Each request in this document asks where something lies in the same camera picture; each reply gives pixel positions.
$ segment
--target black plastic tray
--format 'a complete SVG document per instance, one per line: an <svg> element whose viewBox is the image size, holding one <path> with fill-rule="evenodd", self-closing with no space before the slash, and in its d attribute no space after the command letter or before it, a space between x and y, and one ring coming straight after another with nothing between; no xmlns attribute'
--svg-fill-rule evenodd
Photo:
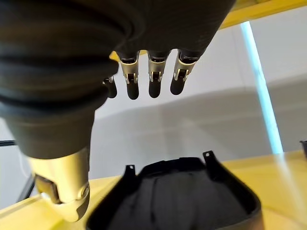
<svg viewBox="0 0 307 230"><path fill-rule="evenodd" d="M98 205L88 230L263 229L257 196L215 158L179 158L148 165L135 175L127 165Z"/></svg>

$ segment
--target yellow table surface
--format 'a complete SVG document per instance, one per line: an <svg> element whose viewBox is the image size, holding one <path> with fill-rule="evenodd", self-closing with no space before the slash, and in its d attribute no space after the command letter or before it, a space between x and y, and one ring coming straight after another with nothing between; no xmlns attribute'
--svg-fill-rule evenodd
<svg viewBox="0 0 307 230"><path fill-rule="evenodd" d="M307 158L302 152L223 162L260 198L266 230L307 230ZM91 180L87 213L65 222L38 195L0 211L1 230L83 230L96 205L120 179Z"/></svg>

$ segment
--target blue light strip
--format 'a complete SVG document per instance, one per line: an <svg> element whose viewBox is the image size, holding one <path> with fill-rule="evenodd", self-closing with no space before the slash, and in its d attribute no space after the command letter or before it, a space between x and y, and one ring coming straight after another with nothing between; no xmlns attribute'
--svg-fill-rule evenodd
<svg viewBox="0 0 307 230"><path fill-rule="evenodd" d="M283 153L283 146L280 140L279 131L272 107L270 94L262 71L256 42L249 22L241 24L245 45L248 51L249 61L255 75L258 97L262 109L264 123L269 136L271 149L274 154Z"/></svg>

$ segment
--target black cable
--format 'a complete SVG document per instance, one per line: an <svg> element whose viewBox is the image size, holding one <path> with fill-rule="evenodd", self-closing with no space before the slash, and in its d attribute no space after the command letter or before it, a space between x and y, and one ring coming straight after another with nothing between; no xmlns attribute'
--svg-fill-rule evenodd
<svg viewBox="0 0 307 230"><path fill-rule="evenodd" d="M33 191L33 188L34 188L34 177L30 175L16 202L20 202L22 200L29 198Z"/></svg>
<svg viewBox="0 0 307 230"><path fill-rule="evenodd" d="M14 146L14 145L16 145L15 140L0 140L0 147Z"/></svg>

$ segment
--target robotic finger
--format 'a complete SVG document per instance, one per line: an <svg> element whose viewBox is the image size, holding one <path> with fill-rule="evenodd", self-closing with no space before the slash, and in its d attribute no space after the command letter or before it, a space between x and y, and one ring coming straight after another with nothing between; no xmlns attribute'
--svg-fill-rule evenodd
<svg viewBox="0 0 307 230"><path fill-rule="evenodd" d="M132 100L139 97L139 53L139 51L128 55L118 53L120 65L127 84L127 93Z"/></svg>
<svg viewBox="0 0 307 230"><path fill-rule="evenodd" d="M171 93L179 95L183 91L184 84L188 75L192 72L196 62L200 59L202 53L189 53L185 50L178 50L176 63L174 67L174 75L171 83Z"/></svg>
<svg viewBox="0 0 307 230"><path fill-rule="evenodd" d="M160 95L161 80L164 74L168 52L148 51L149 95L156 98Z"/></svg>
<svg viewBox="0 0 307 230"><path fill-rule="evenodd" d="M115 98L117 95L117 89L116 89L116 84L114 81L114 77L108 77L106 79L104 79L102 81L102 84L105 85L107 87L107 89L109 90L109 98Z"/></svg>

